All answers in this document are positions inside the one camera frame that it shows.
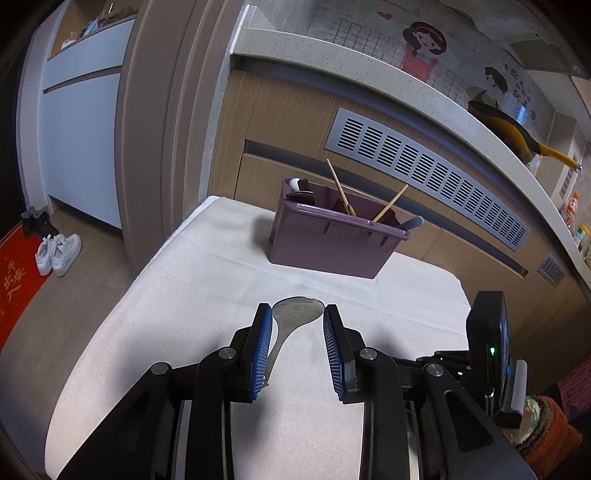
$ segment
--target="chopsticks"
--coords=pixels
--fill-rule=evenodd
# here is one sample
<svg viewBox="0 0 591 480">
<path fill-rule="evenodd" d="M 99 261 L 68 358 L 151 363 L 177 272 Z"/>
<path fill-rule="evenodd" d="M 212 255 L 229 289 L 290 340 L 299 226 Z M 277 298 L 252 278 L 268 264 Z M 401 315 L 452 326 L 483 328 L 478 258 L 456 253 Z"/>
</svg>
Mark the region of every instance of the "chopsticks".
<svg viewBox="0 0 591 480">
<path fill-rule="evenodd" d="M 326 163 L 328 163 L 328 165 L 329 165 L 330 172 L 332 173 L 333 179 L 335 180 L 335 183 L 336 183 L 336 187 L 339 190 L 340 201 L 343 202 L 343 205 L 345 206 L 345 211 L 349 215 L 356 217 L 357 215 L 355 214 L 355 210 L 353 210 L 352 205 L 347 201 L 347 197 L 345 196 L 345 193 L 343 192 L 343 187 L 340 185 L 339 179 L 337 178 L 335 170 L 332 167 L 330 160 L 328 158 L 326 159 Z"/>
<path fill-rule="evenodd" d="M 374 222 L 377 222 L 378 220 L 380 220 L 380 218 L 382 218 L 382 217 L 384 216 L 384 213 L 386 213 L 386 212 L 387 212 L 387 211 L 390 209 L 390 207 L 391 207 L 392 205 L 394 205 L 394 202 L 396 202 L 396 200 L 398 200 L 398 199 L 401 197 L 401 195 L 404 193 L 404 191 L 405 191 L 407 188 L 408 188 L 408 183 L 406 183 L 406 184 L 404 185 L 404 187 L 402 187 L 402 190 L 400 190 L 400 192 L 398 192 L 398 193 L 396 194 L 396 196 L 395 196 L 395 197 L 394 197 L 392 200 L 390 200 L 390 202 L 389 202 L 389 203 L 388 203 L 388 204 L 387 204 L 387 205 L 386 205 L 386 206 L 385 206 L 385 207 L 382 209 L 382 211 L 381 211 L 381 212 L 379 212 L 379 213 L 378 213 L 378 214 L 377 214 L 377 215 L 374 217 L 374 220 L 373 220 L 373 221 L 374 221 Z"/>
</svg>

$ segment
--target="wooden floor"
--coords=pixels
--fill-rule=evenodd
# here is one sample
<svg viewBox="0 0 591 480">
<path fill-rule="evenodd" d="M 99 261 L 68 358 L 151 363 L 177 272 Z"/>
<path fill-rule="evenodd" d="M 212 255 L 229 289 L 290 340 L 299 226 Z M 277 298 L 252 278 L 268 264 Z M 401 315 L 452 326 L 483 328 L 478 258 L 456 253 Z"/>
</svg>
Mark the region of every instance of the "wooden floor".
<svg viewBox="0 0 591 480">
<path fill-rule="evenodd" d="M 51 222 L 66 236 L 80 235 L 82 251 L 66 275 L 51 274 L 0 353 L 0 420 L 37 472 L 44 472 L 47 429 L 66 379 L 132 282 L 120 231 L 69 207 Z"/>
</svg>

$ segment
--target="white cabinet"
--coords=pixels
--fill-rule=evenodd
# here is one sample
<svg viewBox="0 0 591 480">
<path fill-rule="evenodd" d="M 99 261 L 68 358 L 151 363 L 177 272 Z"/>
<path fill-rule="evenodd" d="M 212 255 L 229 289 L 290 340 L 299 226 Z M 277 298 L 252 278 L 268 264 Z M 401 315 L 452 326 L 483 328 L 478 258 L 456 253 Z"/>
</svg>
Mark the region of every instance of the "white cabinet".
<svg viewBox="0 0 591 480">
<path fill-rule="evenodd" d="M 43 69 L 45 93 L 38 110 L 46 194 L 117 228 L 121 228 L 115 184 L 118 67 L 133 24 L 129 20 L 106 28 L 49 60 Z"/>
<path fill-rule="evenodd" d="M 121 228 L 115 187 L 119 74 L 43 96 L 41 172 L 47 194 Z"/>
</svg>

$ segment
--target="white table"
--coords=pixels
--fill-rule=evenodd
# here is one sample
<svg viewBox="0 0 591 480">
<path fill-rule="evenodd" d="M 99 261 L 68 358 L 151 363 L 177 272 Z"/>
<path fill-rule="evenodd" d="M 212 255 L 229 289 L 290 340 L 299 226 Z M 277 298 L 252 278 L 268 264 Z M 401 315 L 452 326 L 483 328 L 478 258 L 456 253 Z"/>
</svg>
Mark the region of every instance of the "white table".
<svg viewBox="0 0 591 480">
<path fill-rule="evenodd" d="M 336 303 L 345 326 L 393 356 L 467 348 L 469 304 L 453 275 L 396 253 L 373 280 L 273 265 L 273 215 L 210 197 L 161 248 L 66 382 L 47 434 L 51 478 L 152 364 L 199 362 L 250 325 L 260 302 Z M 238 479 L 359 478 L 363 405 L 333 391 L 321 319 L 287 339 L 269 386 L 232 414 Z"/>
</svg>

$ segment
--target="countertop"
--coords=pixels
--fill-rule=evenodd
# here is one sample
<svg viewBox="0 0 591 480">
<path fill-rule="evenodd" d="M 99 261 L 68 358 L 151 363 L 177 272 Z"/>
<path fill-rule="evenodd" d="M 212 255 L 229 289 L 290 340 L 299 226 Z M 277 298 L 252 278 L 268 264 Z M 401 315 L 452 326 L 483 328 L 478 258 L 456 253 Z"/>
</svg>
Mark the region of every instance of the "countertop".
<svg viewBox="0 0 591 480">
<path fill-rule="evenodd" d="M 488 160 L 529 199 L 591 288 L 591 270 L 583 262 L 569 229 L 544 189 L 501 140 L 456 102 L 383 61 L 316 38 L 242 27 L 232 54 L 301 66 L 346 79 L 385 95 L 450 132 Z"/>
</svg>

